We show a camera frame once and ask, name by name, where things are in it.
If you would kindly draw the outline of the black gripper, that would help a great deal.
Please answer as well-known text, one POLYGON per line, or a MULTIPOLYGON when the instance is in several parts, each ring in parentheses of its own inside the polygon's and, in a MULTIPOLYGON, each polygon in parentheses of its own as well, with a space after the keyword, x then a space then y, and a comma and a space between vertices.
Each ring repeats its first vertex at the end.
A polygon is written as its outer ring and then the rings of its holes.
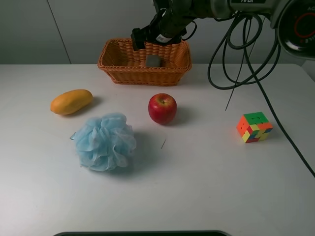
POLYGON ((191 0, 154 0, 156 15, 145 28, 131 32, 134 51, 145 49, 145 42, 179 44, 186 26, 196 19, 191 0))

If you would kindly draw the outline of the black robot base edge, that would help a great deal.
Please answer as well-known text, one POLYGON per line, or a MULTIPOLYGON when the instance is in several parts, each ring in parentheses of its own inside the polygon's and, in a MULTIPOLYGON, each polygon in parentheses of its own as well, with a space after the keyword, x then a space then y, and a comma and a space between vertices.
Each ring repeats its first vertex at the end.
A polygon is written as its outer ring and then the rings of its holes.
POLYGON ((55 236, 229 236, 223 231, 62 232, 55 236))

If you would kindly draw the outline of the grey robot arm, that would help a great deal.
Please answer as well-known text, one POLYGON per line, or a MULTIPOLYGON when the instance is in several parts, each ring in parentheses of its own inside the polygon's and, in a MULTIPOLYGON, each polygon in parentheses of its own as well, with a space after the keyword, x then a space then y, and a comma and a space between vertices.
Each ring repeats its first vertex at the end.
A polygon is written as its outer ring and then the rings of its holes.
POLYGON ((134 50, 145 43, 178 44, 195 19, 225 21, 240 16, 264 16, 276 30, 280 46, 303 59, 315 58, 315 2, 313 0, 155 0, 150 24, 132 30, 134 50))

